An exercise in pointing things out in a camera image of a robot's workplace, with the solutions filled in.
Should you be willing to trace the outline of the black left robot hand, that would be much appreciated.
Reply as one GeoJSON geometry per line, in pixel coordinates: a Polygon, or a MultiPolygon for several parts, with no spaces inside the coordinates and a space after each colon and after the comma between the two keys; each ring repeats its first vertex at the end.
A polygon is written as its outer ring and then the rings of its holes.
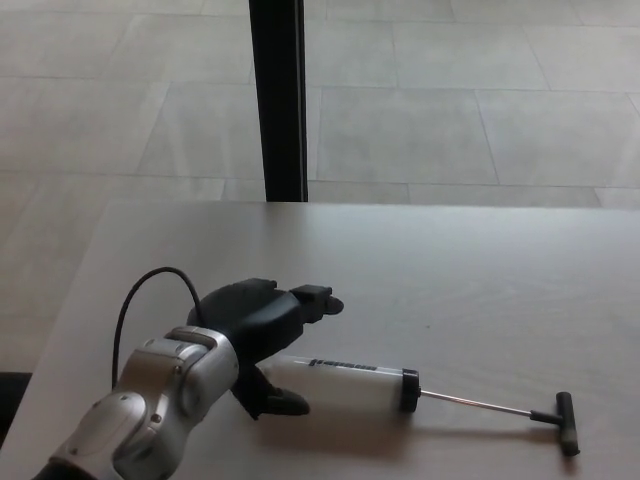
{"type": "Polygon", "coordinates": [[[216,331],[230,341],[239,363],[231,392],[252,419],[262,414],[303,416],[310,413],[308,402],[272,385],[258,363],[296,341],[305,325],[343,309],[344,303],[330,287],[302,285],[280,290],[274,280],[253,278],[202,298],[200,306],[190,311],[187,324],[216,331]]]}

